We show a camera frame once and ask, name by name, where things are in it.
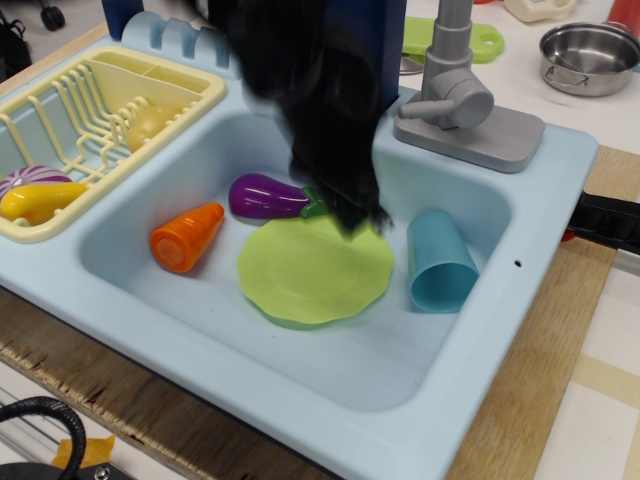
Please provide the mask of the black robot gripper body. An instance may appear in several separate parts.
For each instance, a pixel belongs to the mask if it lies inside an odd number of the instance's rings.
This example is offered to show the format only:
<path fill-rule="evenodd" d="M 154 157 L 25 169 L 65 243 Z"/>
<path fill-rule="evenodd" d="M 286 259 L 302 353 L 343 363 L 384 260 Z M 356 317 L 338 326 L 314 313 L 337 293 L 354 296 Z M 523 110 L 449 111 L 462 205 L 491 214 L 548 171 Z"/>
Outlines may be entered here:
<path fill-rule="evenodd" d="M 346 200 L 374 200 L 372 141 L 380 82 L 370 57 L 325 25 L 325 1 L 210 1 L 244 80 L 275 102 L 294 137 L 294 162 Z"/>

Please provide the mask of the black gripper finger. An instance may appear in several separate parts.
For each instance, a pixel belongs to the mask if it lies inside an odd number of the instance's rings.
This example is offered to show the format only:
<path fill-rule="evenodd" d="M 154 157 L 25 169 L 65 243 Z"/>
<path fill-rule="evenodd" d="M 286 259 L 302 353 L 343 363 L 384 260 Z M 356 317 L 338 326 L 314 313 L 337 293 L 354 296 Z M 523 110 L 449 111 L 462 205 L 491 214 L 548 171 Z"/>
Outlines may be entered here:
<path fill-rule="evenodd" d="M 319 191 L 327 211 L 345 239 L 352 239 L 364 226 L 373 227 L 378 234 L 384 234 L 393 226 L 391 217 L 380 206 L 378 200 L 358 206 L 326 186 L 321 186 Z"/>

